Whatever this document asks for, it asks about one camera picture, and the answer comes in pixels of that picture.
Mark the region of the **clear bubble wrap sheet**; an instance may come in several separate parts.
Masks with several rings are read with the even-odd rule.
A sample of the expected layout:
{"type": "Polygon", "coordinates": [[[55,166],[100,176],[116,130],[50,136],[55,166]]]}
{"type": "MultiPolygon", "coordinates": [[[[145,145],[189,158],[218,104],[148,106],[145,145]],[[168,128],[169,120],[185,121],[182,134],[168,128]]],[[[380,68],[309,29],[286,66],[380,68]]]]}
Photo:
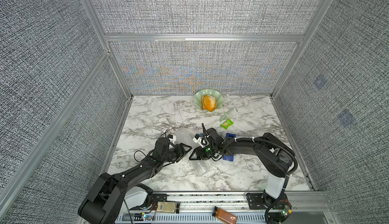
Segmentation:
{"type": "Polygon", "coordinates": [[[189,163],[189,166],[193,168],[194,173],[198,177],[210,177],[211,175],[216,174],[218,162],[215,162],[212,159],[197,160],[198,155],[197,153],[195,153],[195,148],[200,147],[200,149],[202,149],[202,147],[199,143],[193,141],[194,135],[192,135],[188,129],[179,128],[175,132],[175,135],[177,137],[178,143],[183,143],[192,147],[192,150],[187,154],[187,157],[185,159],[189,163]]]}

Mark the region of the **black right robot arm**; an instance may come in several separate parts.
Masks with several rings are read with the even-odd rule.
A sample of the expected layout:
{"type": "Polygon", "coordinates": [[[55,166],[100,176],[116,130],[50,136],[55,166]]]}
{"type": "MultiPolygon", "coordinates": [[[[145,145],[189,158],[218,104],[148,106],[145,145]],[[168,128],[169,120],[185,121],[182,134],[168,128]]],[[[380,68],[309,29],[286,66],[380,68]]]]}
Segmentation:
{"type": "Polygon", "coordinates": [[[232,155],[258,157],[268,171],[266,188],[261,198],[262,205],[275,208],[281,202],[287,203],[285,189],[298,162],[295,152],[273,134],[267,132],[256,138],[222,138],[215,129],[209,128],[195,139],[200,139],[201,145],[193,150],[190,161],[218,161],[232,155]]]}

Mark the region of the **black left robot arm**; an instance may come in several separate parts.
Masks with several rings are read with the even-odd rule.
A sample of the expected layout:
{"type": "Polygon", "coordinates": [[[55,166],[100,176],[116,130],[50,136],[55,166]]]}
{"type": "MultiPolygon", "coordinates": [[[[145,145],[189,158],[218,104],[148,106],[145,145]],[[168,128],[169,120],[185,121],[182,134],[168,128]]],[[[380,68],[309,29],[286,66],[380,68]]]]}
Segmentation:
{"type": "Polygon", "coordinates": [[[90,224],[113,224],[130,189],[179,162],[191,150],[184,143],[173,144],[168,137],[158,138],[155,148],[136,166],[113,175],[102,173],[80,204],[78,215],[90,224]]]}

